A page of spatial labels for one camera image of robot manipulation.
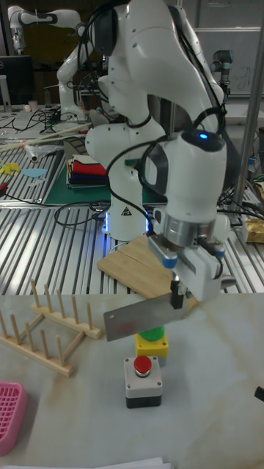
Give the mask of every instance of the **green cutting mat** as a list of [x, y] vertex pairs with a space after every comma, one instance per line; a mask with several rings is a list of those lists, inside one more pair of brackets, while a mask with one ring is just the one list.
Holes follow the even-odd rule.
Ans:
[[[94, 202], [96, 200], [110, 200], [108, 187], [69, 189], [66, 185], [67, 168], [64, 167], [58, 179], [45, 200], [45, 204], [71, 204], [73, 202]], [[158, 196], [143, 191], [143, 202], [145, 204], [158, 203]]]

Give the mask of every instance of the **emergency stop button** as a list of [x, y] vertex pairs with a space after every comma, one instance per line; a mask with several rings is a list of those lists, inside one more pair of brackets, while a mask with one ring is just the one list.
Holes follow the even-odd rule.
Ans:
[[145, 378], [146, 376], [148, 376], [150, 374], [151, 367], [151, 360], [148, 357], [145, 357], [144, 355], [141, 357], [137, 357], [134, 361], [135, 372], [140, 378]]

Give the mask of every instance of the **blue paper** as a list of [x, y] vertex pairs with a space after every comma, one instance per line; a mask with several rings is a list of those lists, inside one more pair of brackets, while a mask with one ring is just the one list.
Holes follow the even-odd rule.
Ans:
[[21, 169], [21, 173], [28, 177], [40, 177], [46, 174], [47, 171], [47, 169], [41, 168]]

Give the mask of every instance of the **red button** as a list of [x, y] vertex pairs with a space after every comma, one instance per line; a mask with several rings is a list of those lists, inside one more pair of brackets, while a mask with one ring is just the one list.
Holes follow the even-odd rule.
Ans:
[[136, 373], [142, 374], [143, 376], [149, 374], [151, 366], [152, 363], [148, 357], [138, 357], [134, 361], [134, 368], [136, 370]]

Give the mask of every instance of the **cardboard box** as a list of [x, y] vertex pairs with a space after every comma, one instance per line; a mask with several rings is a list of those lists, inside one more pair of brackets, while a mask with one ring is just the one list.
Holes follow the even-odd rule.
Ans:
[[247, 218], [243, 222], [242, 236], [246, 243], [264, 243], [264, 221]]

